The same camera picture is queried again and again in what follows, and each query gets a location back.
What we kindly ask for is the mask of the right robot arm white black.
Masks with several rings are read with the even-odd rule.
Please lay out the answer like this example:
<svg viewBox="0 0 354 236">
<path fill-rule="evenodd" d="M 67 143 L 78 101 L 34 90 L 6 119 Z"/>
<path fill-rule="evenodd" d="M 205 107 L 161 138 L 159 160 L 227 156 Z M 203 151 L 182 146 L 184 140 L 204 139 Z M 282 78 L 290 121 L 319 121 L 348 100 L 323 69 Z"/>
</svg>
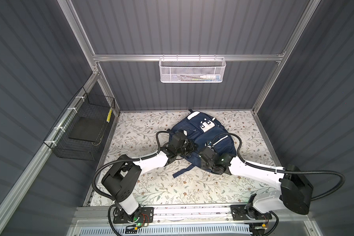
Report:
<svg viewBox="0 0 354 236">
<path fill-rule="evenodd" d="M 309 213 L 313 186 L 303 175 L 284 174 L 281 173 L 284 170 L 282 167 L 257 165 L 229 153 L 219 155 L 210 147 L 203 148 L 198 156 L 201 159 L 201 167 L 214 174 L 245 177 L 265 183 L 274 189 L 271 192 L 251 195 L 244 207 L 251 219 L 281 209 L 301 215 Z"/>
</svg>

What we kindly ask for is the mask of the navy blue student backpack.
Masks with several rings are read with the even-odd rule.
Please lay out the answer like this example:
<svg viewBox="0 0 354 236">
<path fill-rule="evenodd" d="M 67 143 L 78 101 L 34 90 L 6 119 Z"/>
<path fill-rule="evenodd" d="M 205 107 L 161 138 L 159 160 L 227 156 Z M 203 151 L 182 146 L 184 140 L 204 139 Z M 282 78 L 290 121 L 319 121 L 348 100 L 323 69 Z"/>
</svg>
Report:
<svg viewBox="0 0 354 236">
<path fill-rule="evenodd" d="M 178 131 L 183 132 L 198 145 L 196 151 L 184 157 L 191 165 L 174 173 L 174 178 L 190 171 L 194 167 L 200 168 L 201 160 L 198 153 L 204 147 L 215 150 L 219 155 L 224 153 L 232 154 L 234 157 L 237 155 L 234 140 L 228 134 L 228 131 L 216 118 L 206 113 L 191 111 L 190 115 L 182 119 L 171 129 L 168 129 L 168 131 L 173 133 Z"/>
</svg>

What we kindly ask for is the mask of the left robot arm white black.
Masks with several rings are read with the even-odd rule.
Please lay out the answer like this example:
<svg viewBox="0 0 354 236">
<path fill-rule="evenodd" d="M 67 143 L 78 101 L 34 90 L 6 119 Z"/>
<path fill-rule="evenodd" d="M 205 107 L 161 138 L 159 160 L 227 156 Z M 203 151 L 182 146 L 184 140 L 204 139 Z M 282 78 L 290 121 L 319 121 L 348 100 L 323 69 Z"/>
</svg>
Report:
<svg viewBox="0 0 354 236">
<path fill-rule="evenodd" d="M 110 168 L 101 180 L 108 191 L 104 196 L 111 199 L 129 217 L 137 218 L 141 214 L 141 206 L 133 195 L 140 176 L 173 163 L 179 156 L 190 155 L 198 148 L 182 131 L 159 131 L 156 133 L 156 143 L 157 151 L 151 154 L 137 158 L 122 155 L 100 168 Z"/>
</svg>

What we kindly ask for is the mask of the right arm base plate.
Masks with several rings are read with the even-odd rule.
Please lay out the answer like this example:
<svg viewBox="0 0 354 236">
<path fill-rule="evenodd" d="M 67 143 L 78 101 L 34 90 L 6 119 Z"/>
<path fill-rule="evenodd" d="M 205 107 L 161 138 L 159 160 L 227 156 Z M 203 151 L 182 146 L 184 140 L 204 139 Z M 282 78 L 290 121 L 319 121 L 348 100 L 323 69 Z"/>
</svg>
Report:
<svg viewBox="0 0 354 236">
<path fill-rule="evenodd" d="M 232 217 L 235 221 L 240 220 L 271 220 L 271 213 L 260 213 L 255 210 L 252 206 L 247 206 L 247 204 L 235 204 L 230 205 L 230 211 Z"/>
</svg>

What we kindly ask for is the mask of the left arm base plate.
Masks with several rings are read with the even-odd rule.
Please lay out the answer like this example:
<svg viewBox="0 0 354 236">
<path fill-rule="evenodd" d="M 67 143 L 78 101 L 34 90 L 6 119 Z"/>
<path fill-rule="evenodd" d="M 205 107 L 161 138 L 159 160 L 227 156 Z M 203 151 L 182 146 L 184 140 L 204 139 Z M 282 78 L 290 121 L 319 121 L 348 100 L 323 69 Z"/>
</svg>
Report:
<svg viewBox="0 0 354 236">
<path fill-rule="evenodd" d="M 139 207 L 132 214 L 127 214 L 123 209 L 115 209 L 113 212 L 112 221 L 115 224 L 152 223 L 153 216 L 154 216 L 154 208 L 153 207 Z"/>
</svg>

